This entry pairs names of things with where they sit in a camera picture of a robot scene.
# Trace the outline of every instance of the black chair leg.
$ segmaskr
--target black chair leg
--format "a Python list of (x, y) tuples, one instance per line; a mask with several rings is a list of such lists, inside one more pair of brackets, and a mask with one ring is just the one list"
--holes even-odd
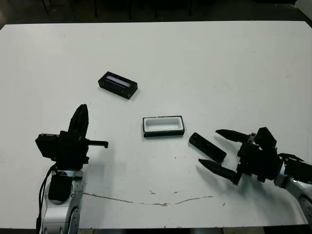
[(193, 0), (189, 0), (189, 16), (192, 15)]
[(154, 0), (155, 18), (158, 18), (158, 0)]
[(131, 20), (131, 6), (132, 6), (132, 0), (128, 0), (128, 7), (129, 7), (129, 20)]
[(98, 17), (97, 0), (94, 0), (94, 16)]
[(73, 0), (68, 0), (68, 1), (69, 1), (70, 8), (71, 8), (72, 11), (74, 12), (74, 11), (75, 11), (75, 6), (74, 6)]
[(42, 5), (43, 5), (43, 7), (44, 7), (44, 9), (45, 9), (45, 12), (46, 12), (47, 14), (49, 14), (47, 5), (45, 4), (44, 0), (41, 0), (41, 1), (42, 1)]

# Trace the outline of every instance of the dark floor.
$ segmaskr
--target dark floor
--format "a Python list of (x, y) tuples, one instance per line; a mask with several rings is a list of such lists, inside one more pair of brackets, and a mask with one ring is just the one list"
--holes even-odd
[(289, 3), (254, 0), (0, 0), (6, 23), (150, 22), (206, 20), (302, 20)]

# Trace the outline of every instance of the white table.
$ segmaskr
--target white table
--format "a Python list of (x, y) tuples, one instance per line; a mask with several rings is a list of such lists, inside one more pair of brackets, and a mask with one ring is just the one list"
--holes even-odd
[[(39, 187), (53, 164), (35, 139), (67, 130), (82, 103), (87, 138), (107, 140), (109, 148), (89, 149), (85, 192), (102, 197), (83, 196), (80, 228), (304, 224), (287, 191), (248, 176), (232, 185), (198, 163), (207, 157), (188, 139), (198, 132), (215, 143), (234, 170), (240, 145), (215, 130), (267, 126), (279, 152), (312, 161), (311, 64), (312, 30), (304, 22), (5, 26), (0, 228), (35, 227)], [(126, 100), (100, 89), (107, 71), (139, 90)], [(183, 116), (184, 136), (143, 138), (142, 118), (165, 115)]]

